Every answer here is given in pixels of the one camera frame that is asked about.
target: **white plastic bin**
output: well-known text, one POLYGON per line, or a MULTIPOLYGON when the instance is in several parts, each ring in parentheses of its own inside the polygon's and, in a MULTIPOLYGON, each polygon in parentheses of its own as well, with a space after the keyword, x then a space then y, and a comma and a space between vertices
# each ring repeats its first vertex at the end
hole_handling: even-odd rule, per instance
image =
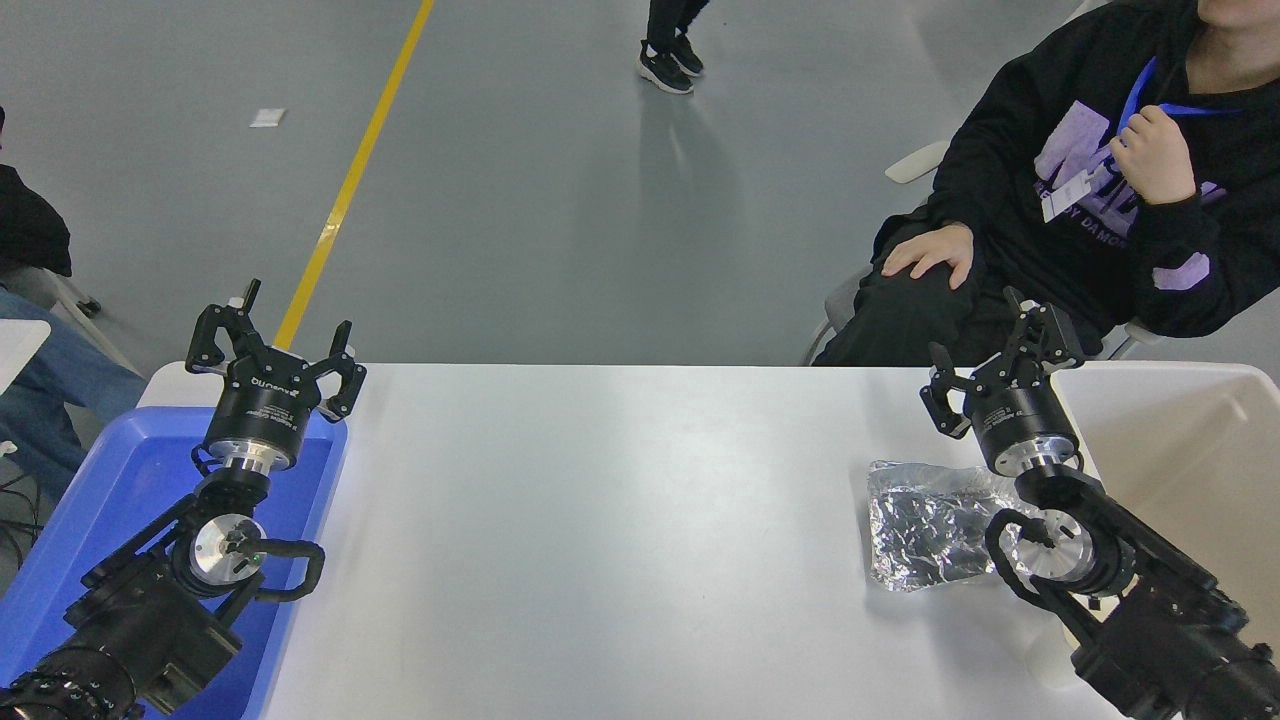
POLYGON ((1107 492, 1213 573, 1280 647, 1280 389, 1261 370, 1091 363, 1053 375, 1107 492))

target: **person's left hand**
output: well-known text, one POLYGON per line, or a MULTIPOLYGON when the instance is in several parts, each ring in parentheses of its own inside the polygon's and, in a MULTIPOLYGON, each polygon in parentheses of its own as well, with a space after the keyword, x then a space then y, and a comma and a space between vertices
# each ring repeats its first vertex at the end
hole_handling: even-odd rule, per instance
POLYGON ((1196 173, 1183 131, 1156 105, 1130 117, 1110 147, 1120 172, 1147 204, 1179 202, 1196 195, 1196 173))

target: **black jacket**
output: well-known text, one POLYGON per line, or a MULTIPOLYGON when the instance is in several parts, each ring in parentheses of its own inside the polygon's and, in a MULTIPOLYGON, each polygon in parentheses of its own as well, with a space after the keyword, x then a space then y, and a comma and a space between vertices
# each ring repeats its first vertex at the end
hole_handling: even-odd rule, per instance
POLYGON ((1161 334, 1203 336, 1267 295, 1280 284, 1280 81, 1189 95, 1187 51, 1201 27, 1194 0, 1120 0, 1010 61, 938 167, 929 219, 968 224, 1015 287, 1101 331, 1137 316, 1161 334), (1106 151, 1152 58, 1138 108, 1228 110, 1175 117, 1199 193, 1158 206, 1106 151), (1046 224, 1042 193, 1103 158, 1093 193, 1046 224), (1176 281, 1206 268, 1190 287, 1176 281))
POLYGON ((0 259, 70 277, 69 243, 61 215, 22 184, 18 170, 0 165, 0 259))

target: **hand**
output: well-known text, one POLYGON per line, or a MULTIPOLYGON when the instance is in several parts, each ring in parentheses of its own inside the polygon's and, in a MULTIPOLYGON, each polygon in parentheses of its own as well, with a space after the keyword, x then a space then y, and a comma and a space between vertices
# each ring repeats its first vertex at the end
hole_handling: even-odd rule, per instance
POLYGON ((886 278, 896 275, 908 265, 911 279, 920 279, 929 268, 938 263, 951 265, 951 290, 964 284, 973 268, 973 231, 964 223, 951 223, 943 228, 920 233, 900 243, 884 260, 881 274, 886 278))
POLYGON ((1110 142, 1120 172, 1149 205, 1196 195, 1196 173, 1183 132, 1164 110, 1147 105, 1110 142))

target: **blue tray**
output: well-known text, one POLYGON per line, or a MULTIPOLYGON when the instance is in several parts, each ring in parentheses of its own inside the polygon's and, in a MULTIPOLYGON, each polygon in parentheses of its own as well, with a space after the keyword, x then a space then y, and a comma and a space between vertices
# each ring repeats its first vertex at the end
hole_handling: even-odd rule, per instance
MULTIPOLYGON (((211 418, 210 407, 141 407, 102 430, 0 600, 0 684, 35 667, 70 637, 63 614, 84 593, 81 577, 196 487, 201 477, 191 462, 191 448, 204 441, 211 418)), ((271 473, 270 496, 253 512, 268 537, 315 539, 346 442, 344 424, 332 425, 312 414, 297 465, 271 473)), ((303 560, 268 559, 264 587, 296 587, 305 568, 303 560)), ((206 607, 216 607, 220 600, 206 607)), ((293 605, 250 603, 232 625, 244 648, 173 717, 256 719, 275 675, 293 605)))

